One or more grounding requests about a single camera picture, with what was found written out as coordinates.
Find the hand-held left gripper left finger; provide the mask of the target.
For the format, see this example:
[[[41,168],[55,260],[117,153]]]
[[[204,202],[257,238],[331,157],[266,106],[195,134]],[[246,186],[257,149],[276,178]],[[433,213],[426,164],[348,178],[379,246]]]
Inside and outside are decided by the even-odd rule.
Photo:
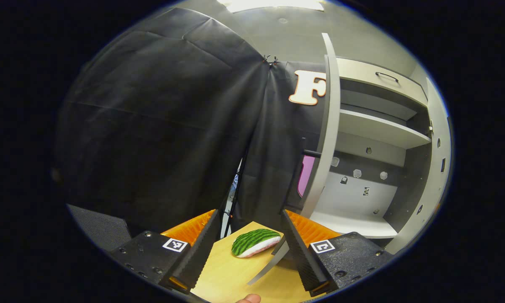
[[[142,232],[109,255],[145,280],[189,294],[218,239],[219,223],[219,211],[211,210],[166,232]]]

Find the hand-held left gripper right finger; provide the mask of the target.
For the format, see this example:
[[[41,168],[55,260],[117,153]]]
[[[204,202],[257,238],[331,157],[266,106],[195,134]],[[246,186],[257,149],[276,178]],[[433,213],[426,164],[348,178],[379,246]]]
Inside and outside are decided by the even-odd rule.
[[[394,258],[357,232],[339,234],[290,210],[281,217],[291,257],[312,297],[352,287]]]

